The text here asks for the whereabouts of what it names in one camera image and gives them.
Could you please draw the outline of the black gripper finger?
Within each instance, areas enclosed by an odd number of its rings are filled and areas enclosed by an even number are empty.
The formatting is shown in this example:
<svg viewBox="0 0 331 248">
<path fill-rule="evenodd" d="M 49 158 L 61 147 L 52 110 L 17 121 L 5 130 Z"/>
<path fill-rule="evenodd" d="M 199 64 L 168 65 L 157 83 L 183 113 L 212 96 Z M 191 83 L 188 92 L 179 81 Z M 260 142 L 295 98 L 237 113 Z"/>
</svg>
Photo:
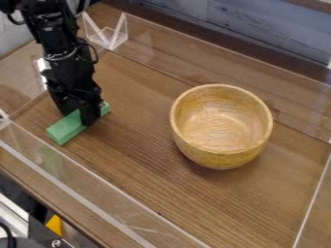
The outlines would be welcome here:
<svg viewBox="0 0 331 248">
<path fill-rule="evenodd" d="M 77 109 L 77 92 L 74 90 L 49 89 L 49 94 L 61 115 L 69 115 Z"/>
<path fill-rule="evenodd" d="M 77 107 L 80 119 L 84 126 L 89 127 L 101 118 L 102 99 L 98 95 L 92 97 L 80 97 Z"/>
</svg>

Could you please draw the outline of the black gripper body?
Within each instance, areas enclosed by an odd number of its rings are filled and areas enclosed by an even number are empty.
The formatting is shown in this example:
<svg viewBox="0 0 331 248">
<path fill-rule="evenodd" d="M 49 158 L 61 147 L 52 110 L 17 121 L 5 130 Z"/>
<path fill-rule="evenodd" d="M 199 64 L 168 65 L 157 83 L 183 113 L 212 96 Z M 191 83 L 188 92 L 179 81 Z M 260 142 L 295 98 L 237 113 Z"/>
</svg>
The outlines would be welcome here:
<svg viewBox="0 0 331 248">
<path fill-rule="evenodd" d="M 92 59 L 86 47 L 78 47 L 61 56 L 46 54 L 44 59 L 49 64 L 49 69 L 41 71 L 46 79 L 48 91 L 49 89 L 74 90 L 77 100 L 80 97 L 101 96 L 101 88 L 93 80 L 94 64 L 98 60 Z"/>
</svg>

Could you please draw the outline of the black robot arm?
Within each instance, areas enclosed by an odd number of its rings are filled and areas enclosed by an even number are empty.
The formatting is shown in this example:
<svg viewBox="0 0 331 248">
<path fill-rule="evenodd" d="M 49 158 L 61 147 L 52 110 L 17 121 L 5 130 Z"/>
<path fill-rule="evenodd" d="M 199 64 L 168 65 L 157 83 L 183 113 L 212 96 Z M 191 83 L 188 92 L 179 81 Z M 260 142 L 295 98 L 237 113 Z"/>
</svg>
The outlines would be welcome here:
<svg viewBox="0 0 331 248">
<path fill-rule="evenodd" d="M 101 117 L 101 88 L 93 80 L 93 47 L 77 36 L 78 25 L 66 0 L 0 0 L 0 12 L 14 25 L 26 25 L 42 47 L 49 69 L 41 71 L 62 115 L 78 111 L 84 126 Z"/>
</svg>

